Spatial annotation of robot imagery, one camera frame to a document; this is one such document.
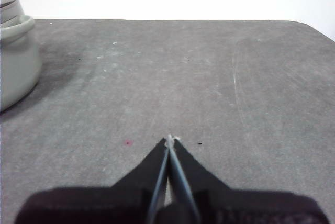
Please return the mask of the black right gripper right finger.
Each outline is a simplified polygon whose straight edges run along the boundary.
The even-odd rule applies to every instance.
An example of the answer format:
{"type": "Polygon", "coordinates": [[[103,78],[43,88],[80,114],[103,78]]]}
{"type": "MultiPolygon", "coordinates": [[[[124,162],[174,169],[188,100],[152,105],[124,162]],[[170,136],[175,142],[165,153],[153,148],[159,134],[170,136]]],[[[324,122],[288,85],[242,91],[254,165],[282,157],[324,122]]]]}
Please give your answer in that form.
{"type": "Polygon", "coordinates": [[[173,201],[158,211],[157,223],[329,223],[310,197],[229,187],[178,139],[167,138],[165,146],[173,201]]]}

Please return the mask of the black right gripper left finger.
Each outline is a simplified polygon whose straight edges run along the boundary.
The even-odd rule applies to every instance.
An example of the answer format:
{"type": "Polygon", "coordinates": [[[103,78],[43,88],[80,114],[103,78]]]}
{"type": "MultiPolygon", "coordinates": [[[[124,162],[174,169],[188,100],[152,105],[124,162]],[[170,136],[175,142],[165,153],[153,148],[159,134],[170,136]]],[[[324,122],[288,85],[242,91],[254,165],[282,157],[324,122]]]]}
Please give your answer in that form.
{"type": "Polygon", "coordinates": [[[32,194],[15,223],[145,223],[166,181],[165,139],[112,186],[58,187],[32,194]]]}

